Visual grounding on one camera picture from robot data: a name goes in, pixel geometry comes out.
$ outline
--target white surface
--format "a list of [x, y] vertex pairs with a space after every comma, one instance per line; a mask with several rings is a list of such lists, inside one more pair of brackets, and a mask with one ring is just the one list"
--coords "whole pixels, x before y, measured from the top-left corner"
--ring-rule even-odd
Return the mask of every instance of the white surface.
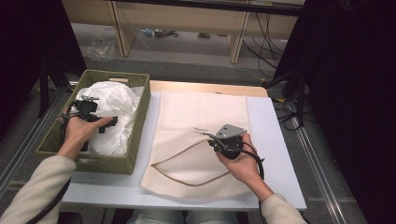
[[[160, 98], [159, 92], [151, 93], [134, 174], [110, 175], [75, 172], [70, 187], [64, 195], [64, 203], [87, 203], [123, 208], [166, 207], [185, 210], [210, 208], [247, 211], [257, 209], [258, 200], [253, 193], [211, 201], [178, 199], [158, 195], [140, 187], [140, 181], [149, 162]], [[285, 196], [288, 202], [298, 210], [305, 210], [304, 197], [291, 165], [289, 152], [280, 131], [271, 99], [248, 97], [247, 111], [250, 118], [252, 141], [258, 149], [260, 157], [265, 158], [263, 163], [265, 181], [275, 192]]]

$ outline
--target person's right hand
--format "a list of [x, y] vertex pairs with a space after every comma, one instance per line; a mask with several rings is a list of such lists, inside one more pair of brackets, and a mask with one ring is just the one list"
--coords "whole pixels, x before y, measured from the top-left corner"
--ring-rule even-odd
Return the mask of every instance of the person's right hand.
[[[243, 146], [244, 150], [256, 154], [256, 149], [250, 147], [254, 147], [251, 143], [250, 134], [243, 134], [242, 141], [245, 143]], [[264, 202], [274, 194], [270, 187], [268, 187], [260, 177], [257, 162], [253, 157], [241, 152], [235, 160], [229, 160], [219, 152], [216, 152], [216, 154], [219, 161], [227, 167], [233, 177], [245, 183], [257, 195], [260, 202]]]
[[57, 154], [75, 160], [82, 146], [93, 133], [112, 119], [112, 117], [105, 117], [95, 122], [87, 122], [77, 116], [71, 117], [67, 123], [64, 143]]
[[[250, 147], [253, 147], [250, 134], [245, 133], [241, 135], [241, 137], [242, 141], [248, 144], [244, 144], [243, 149], [256, 154], [255, 149]], [[237, 180], [248, 185], [249, 181], [257, 179], [257, 177], [260, 178], [257, 162], [248, 154], [241, 152], [241, 154], [239, 154], [239, 156], [234, 160], [227, 159], [219, 152], [216, 152], [216, 154], [219, 158], [219, 161], [221, 161], [227, 167], [233, 177], [235, 177]]]

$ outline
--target beige sleeve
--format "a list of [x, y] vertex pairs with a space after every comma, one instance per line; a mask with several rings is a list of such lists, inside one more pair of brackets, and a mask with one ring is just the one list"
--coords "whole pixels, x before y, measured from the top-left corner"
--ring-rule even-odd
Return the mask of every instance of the beige sleeve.
[[[35, 217], [56, 197], [75, 169], [74, 161], [63, 156], [43, 160], [0, 217], [0, 223], [26, 223]], [[38, 223], [56, 223], [59, 208], [58, 203]]]
[[262, 203], [261, 208], [268, 223], [305, 223], [297, 209], [280, 194], [273, 194]]

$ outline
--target white cloth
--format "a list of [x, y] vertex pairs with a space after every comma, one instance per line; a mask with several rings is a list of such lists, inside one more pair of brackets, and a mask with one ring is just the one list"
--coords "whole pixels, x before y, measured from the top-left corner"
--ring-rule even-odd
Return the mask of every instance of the white cloth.
[[245, 96], [162, 92], [156, 135], [141, 186], [178, 198], [219, 198], [248, 192], [219, 162], [207, 143], [210, 138], [197, 132], [215, 134], [226, 123], [248, 130]]
[[81, 95], [99, 98], [95, 100], [98, 107], [94, 113], [98, 117], [118, 116], [116, 126], [107, 127], [105, 133], [93, 134], [88, 151], [100, 155], [125, 154], [139, 98], [125, 84], [111, 81], [96, 82], [81, 89], [77, 100], [81, 100]]

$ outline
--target woven basket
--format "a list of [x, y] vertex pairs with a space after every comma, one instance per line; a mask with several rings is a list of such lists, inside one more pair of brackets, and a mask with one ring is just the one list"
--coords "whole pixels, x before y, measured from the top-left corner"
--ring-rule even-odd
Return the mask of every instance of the woven basket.
[[[144, 87], [139, 105], [135, 111], [134, 125], [131, 136], [128, 140], [127, 153], [124, 156], [102, 156], [80, 153], [76, 162], [77, 171], [130, 175], [134, 172], [134, 164], [136, 161], [137, 151], [139, 149], [140, 137], [142, 135], [146, 114], [149, 109], [149, 100], [151, 96], [149, 75], [86, 70], [65, 107], [70, 105], [76, 99], [77, 93], [82, 88], [88, 88], [96, 82], [109, 80], [120, 81], [128, 87]], [[54, 121], [37, 148], [36, 154], [43, 158], [56, 155], [57, 151], [61, 147], [61, 125], [61, 122]]]

